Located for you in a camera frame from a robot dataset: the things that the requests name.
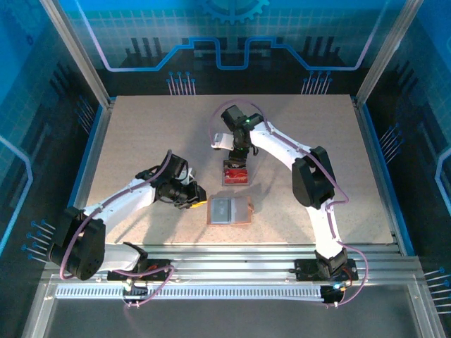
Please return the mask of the red block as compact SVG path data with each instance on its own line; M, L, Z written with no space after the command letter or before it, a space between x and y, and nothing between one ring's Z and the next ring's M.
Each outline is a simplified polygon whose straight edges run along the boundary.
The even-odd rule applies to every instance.
M225 168L228 168L228 167L227 167L227 164L228 164L228 163L227 163L227 160L224 160L224 161L223 161L223 169L222 169L222 184L223 184L223 186L244 186L244 185L248 185L248 184L249 184L249 183L248 183L248 184L240 184L240 185L225 185L225 184L223 183L223 171L224 171Z

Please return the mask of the brown card holder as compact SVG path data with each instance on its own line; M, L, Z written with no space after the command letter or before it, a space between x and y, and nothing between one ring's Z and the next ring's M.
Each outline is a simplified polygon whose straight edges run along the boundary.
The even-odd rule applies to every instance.
M214 197L207 204L208 225L248 225L253 205L249 196Z

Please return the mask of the black connector box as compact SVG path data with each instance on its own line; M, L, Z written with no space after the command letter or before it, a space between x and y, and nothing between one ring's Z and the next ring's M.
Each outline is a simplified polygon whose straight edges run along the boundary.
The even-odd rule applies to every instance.
M122 283L123 296L127 299L143 299L149 294L149 289L145 281L128 279Z
M321 286L321 298L324 303L340 303L345 295L345 288L340 284Z

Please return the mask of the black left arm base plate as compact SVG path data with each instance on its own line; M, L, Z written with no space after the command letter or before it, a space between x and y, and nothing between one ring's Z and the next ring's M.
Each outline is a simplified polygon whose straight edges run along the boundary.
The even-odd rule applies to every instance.
M148 259L147 262L139 268L135 268L131 271L131 273L146 273L149 271L156 270L158 268L163 268L167 265L170 265L171 261L167 259ZM169 271L167 269L162 270L158 273L152 275L146 275L141 277L131 277L132 280L138 281L149 281L149 282L163 282L168 277ZM121 282L126 281L129 278L127 275L118 274L115 272L107 273L107 280L109 282Z

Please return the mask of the aluminium front rail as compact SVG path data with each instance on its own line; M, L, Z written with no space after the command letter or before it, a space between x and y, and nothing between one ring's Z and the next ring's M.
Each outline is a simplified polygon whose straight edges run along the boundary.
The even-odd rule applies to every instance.
M145 245L152 259L168 259L172 281L200 284L293 284L294 260L313 259L313 245ZM420 260L396 244L353 244L349 258L368 286L424 280Z

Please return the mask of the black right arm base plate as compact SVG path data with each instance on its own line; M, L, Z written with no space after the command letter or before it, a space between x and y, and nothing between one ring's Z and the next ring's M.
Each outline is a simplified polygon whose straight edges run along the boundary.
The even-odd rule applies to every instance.
M359 275L357 266L353 259L348 259L343 268L333 273L331 277L324 277L314 259L294 260L294 267L289 269L289 273L295 275L297 281L309 282L343 282L347 280L357 281Z

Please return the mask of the aluminium corner post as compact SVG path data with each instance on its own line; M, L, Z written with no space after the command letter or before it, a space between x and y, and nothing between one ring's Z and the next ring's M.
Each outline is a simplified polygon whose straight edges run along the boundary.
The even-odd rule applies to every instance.
M39 0L39 2L49 16L50 21L56 28L100 106L108 110L111 105L110 96L61 5L57 0Z
M416 17L424 0L406 0L400 14L396 18L391 27L387 37L385 38L374 62L369 68L364 81L362 82L357 95L355 96L355 103L357 108L362 108L370 97L377 82L381 78L384 70L398 49L403 40L407 30Z

